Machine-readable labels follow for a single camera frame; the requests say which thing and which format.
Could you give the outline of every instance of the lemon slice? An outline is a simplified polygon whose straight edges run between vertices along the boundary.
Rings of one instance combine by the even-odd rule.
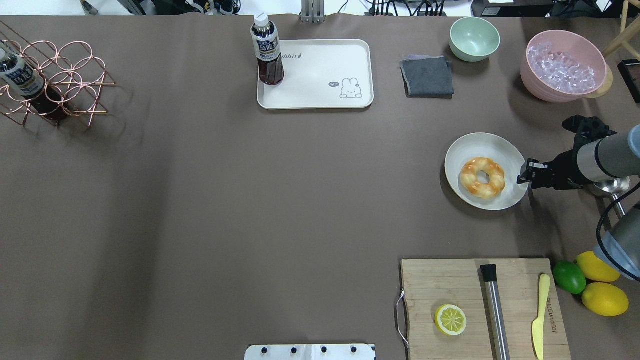
[[[465,312],[458,306],[440,306],[435,316],[436,327],[447,335],[460,335],[467,328]]]

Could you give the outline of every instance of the plastic bottle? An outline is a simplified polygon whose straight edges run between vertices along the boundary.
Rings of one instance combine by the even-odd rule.
[[[253,21],[251,35],[255,57],[258,58],[260,81],[267,85],[277,85],[284,78],[278,29],[269,21],[266,13],[254,15]]]
[[[16,54],[0,47],[0,78],[17,91],[41,116],[58,123],[66,118],[62,96],[54,88],[45,86],[45,80],[29,63]]]

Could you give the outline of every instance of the gray cloth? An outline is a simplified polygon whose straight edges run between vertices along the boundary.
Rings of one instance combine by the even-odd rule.
[[[400,66],[409,97],[453,95],[451,62],[444,56],[409,55]]]

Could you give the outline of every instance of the metal handle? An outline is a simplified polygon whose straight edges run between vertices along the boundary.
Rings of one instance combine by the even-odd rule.
[[[504,318],[502,317],[502,305],[500,304],[500,292],[497,282],[486,282],[486,292],[489,296],[489,312],[493,325],[493,342],[495,352],[499,360],[509,360],[509,346],[507,345],[507,333],[504,330]]]
[[[402,291],[400,292],[400,297],[398,298],[398,301],[396,301],[396,329],[398,330],[398,334],[400,334],[400,337],[404,342],[404,347],[409,349],[409,341],[405,338],[402,331],[400,330],[400,317],[398,316],[399,314],[398,307],[400,306],[400,301],[402,301],[403,299],[404,299],[404,289],[402,289]]]
[[[611,195],[611,200],[618,201],[618,195],[617,194],[612,194]],[[622,206],[622,201],[618,201],[618,203],[616,204],[616,214],[618,214],[618,218],[622,219],[627,212],[625,211],[625,208]]]

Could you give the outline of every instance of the pink bowl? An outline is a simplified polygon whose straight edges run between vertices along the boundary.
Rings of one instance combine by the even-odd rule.
[[[552,52],[562,51],[568,53],[580,64],[591,67],[595,75],[594,80],[596,81],[596,87],[592,91],[583,94],[570,94],[552,88],[533,72],[533,68],[527,58],[527,51],[525,51],[522,64],[520,65],[520,77],[522,78],[524,86],[526,86],[527,90],[535,97],[548,102],[569,102],[580,99],[598,90],[598,88],[602,86],[607,75],[607,64],[600,50],[589,40],[569,31],[549,30],[534,36],[527,45],[527,50],[532,46],[544,42],[551,43]]]

